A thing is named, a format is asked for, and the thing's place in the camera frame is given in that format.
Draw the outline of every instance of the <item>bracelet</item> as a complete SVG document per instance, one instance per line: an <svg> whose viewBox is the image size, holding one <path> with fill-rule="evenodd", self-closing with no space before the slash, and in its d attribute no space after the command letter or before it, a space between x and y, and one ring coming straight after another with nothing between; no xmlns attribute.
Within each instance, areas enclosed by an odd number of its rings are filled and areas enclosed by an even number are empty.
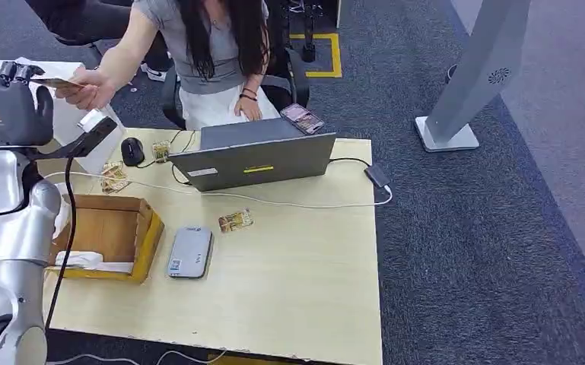
<svg viewBox="0 0 585 365"><path fill-rule="evenodd" d="M249 91L250 93L254 94L254 96L256 96L256 92L248 89L247 87L244 87L243 91Z"/></svg>
<svg viewBox="0 0 585 365"><path fill-rule="evenodd" d="M247 99L253 100L258 102L258 100L255 97L251 97L250 95L246 95L246 94L241 94L240 97L245 97Z"/></svg>

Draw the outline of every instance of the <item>qr code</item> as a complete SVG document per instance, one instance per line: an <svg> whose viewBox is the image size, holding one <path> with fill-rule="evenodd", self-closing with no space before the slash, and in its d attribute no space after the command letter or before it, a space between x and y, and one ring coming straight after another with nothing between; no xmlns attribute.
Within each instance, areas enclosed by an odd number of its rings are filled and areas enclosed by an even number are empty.
<svg viewBox="0 0 585 365"><path fill-rule="evenodd" d="M171 265L169 266L169 270L171 270L171 271L180 270L180 261L181 260L171 260Z"/></svg>

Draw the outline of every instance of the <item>charger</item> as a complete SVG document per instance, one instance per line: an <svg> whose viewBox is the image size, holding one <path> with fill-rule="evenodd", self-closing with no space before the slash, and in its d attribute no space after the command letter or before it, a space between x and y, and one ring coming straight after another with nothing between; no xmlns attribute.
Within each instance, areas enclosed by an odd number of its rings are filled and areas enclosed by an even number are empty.
<svg viewBox="0 0 585 365"><path fill-rule="evenodd" d="M386 174L382 171L380 165L369 166L364 170L368 179L378 188L383 188L391 183Z"/></svg>

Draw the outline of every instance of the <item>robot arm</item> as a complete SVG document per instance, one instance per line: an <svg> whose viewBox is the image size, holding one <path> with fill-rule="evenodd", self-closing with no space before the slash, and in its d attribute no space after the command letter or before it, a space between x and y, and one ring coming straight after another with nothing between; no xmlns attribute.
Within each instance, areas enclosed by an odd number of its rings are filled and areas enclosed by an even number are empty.
<svg viewBox="0 0 585 365"><path fill-rule="evenodd" d="M105 118L73 143L41 154L35 146L52 139L52 96L39 87L35 108L28 82L42 73L14 62L0 70L0 365L46 362L43 270L62 197L37 161L86 156L116 127Z"/></svg>

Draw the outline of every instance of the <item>white sneaker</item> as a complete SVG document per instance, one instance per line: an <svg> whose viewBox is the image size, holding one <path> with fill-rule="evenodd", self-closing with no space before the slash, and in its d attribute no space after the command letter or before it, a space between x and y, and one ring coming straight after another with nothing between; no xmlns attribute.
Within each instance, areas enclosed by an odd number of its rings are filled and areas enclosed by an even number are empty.
<svg viewBox="0 0 585 365"><path fill-rule="evenodd" d="M167 73L165 71L152 70L146 63L141 64L140 69L142 72L147 74L149 80L164 82L164 79L167 77Z"/></svg>

